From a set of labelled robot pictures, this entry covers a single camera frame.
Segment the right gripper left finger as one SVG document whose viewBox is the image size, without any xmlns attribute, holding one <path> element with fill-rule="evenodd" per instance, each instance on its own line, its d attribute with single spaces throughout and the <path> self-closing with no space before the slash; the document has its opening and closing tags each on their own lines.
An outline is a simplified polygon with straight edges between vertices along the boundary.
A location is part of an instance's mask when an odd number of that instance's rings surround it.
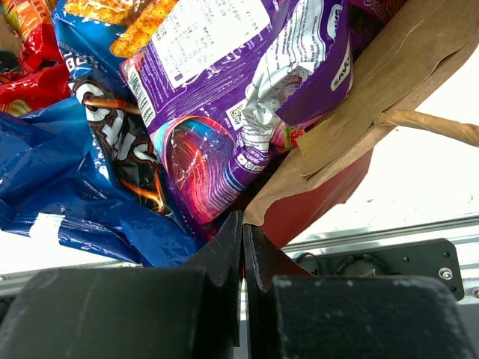
<svg viewBox="0 0 479 359">
<path fill-rule="evenodd" d="M 208 318 L 216 320 L 214 328 L 240 344 L 240 306 L 242 286 L 242 213 L 228 215 L 213 240 L 181 266 L 205 270 L 212 294 Z"/>
</svg>

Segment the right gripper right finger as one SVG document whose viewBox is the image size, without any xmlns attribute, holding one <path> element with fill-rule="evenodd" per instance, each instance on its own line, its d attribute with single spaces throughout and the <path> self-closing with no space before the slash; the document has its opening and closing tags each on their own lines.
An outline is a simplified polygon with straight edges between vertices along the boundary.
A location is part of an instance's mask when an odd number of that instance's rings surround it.
<svg viewBox="0 0 479 359">
<path fill-rule="evenodd" d="M 281 339 L 272 279 L 312 277 L 264 234 L 261 227 L 242 226 L 246 316 L 250 358 L 280 358 Z"/>
</svg>

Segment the blue Doritos chips bag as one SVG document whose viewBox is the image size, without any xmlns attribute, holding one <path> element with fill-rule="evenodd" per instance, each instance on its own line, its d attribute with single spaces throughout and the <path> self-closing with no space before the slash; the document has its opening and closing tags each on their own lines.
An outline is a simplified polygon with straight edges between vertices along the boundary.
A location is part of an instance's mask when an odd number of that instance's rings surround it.
<svg viewBox="0 0 479 359">
<path fill-rule="evenodd" d="M 56 1 L 52 23 L 71 95 L 15 117 L 1 111 L 1 229 L 143 266 L 202 247 L 184 224 L 120 63 L 172 1 Z M 1 74 L 19 69 L 1 15 Z"/>
</svg>

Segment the purple cookie packet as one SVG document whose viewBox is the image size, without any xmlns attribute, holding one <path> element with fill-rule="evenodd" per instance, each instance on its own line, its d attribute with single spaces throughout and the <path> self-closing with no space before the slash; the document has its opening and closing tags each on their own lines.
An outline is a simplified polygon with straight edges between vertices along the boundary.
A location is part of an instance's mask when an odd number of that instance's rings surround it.
<svg viewBox="0 0 479 359">
<path fill-rule="evenodd" d="M 121 64 L 174 200 L 201 239 L 352 84 L 347 1 L 179 1 Z"/>
</svg>

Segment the red snack bag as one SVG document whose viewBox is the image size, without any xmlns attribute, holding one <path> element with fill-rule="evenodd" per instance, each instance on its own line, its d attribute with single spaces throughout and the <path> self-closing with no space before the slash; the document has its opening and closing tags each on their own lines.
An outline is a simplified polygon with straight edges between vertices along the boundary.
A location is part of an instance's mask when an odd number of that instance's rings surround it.
<svg viewBox="0 0 479 359">
<path fill-rule="evenodd" d="M 71 95 L 70 73 L 55 37 L 56 1 L 2 1 L 1 15 L 19 38 L 19 69 L 1 74 L 1 111 L 15 117 Z"/>
</svg>

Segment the red brown paper bag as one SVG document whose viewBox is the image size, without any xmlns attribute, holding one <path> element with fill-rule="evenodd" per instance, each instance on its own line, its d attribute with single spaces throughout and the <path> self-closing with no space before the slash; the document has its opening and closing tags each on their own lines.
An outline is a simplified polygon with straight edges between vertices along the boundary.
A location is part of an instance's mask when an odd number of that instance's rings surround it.
<svg viewBox="0 0 479 359">
<path fill-rule="evenodd" d="M 443 60 L 460 51 L 477 27 L 476 1 L 405 3 L 355 62 L 351 51 L 352 84 L 347 97 L 310 125 L 281 129 L 273 137 L 273 144 L 287 146 L 276 153 L 287 153 L 287 160 L 248 205 L 247 222 L 262 223 L 272 203 L 316 188 L 340 171 L 347 151 L 357 147 L 383 114 L 422 86 Z M 125 81 L 121 68 L 120 76 Z M 169 187 L 168 191 L 176 204 Z M 201 239 L 181 217 L 191 234 Z"/>
</svg>

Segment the purple grape candy bag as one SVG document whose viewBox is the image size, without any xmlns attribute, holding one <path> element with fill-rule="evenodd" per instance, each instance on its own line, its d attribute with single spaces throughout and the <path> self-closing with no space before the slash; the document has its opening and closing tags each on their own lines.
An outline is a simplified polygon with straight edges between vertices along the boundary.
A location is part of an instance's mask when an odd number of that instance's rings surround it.
<svg viewBox="0 0 479 359">
<path fill-rule="evenodd" d="M 349 1 L 350 43 L 355 62 L 407 0 Z"/>
</svg>

